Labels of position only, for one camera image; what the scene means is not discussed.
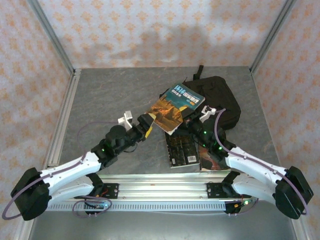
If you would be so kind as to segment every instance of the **book cover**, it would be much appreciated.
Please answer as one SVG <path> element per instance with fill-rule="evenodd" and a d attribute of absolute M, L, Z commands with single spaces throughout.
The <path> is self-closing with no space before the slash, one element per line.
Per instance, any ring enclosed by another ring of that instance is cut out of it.
<path fill-rule="evenodd" d="M 203 96 L 182 83 L 177 83 L 169 88 L 147 113 L 154 114 L 156 116 L 154 122 L 166 133 L 172 135 L 183 122 L 181 112 L 186 108 L 195 110 L 204 100 Z"/>
<path fill-rule="evenodd" d="M 208 150 L 202 145 L 198 145 L 200 170 L 203 172 L 214 171 L 227 171 L 230 172 L 230 168 L 221 168 L 208 154 Z"/>
<path fill-rule="evenodd" d="M 165 134 L 170 168 L 199 165 L 195 142 L 191 135 Z"/>

